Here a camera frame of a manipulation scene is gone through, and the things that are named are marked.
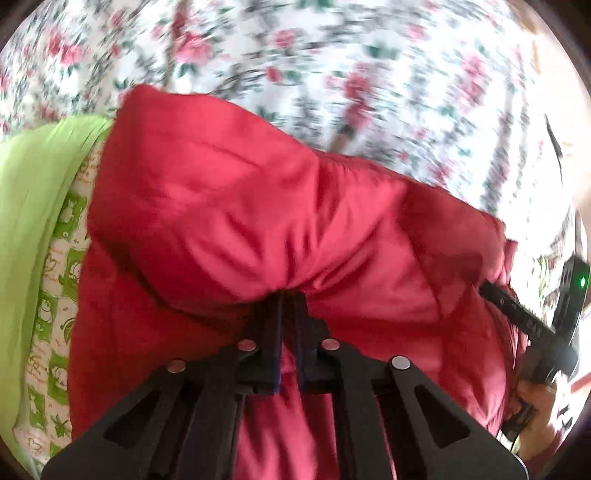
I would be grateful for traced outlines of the person's right hand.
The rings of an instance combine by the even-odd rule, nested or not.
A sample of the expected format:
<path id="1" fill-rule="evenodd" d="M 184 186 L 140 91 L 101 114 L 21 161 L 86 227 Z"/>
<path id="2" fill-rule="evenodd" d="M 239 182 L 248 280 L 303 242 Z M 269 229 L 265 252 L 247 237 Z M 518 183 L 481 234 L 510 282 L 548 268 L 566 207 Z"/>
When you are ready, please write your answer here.
<path id="1" fill-rule="evenodd" d="M 524 404 L 533 407 L 530 422 L 518 435 L 517 455 L 526 463 L 547 461 L 562 443 L 563 409 L 568 408 L 570 388 L 563 381 L 551 385 L 519 380 L 512 392 L 506 419 Z"/>

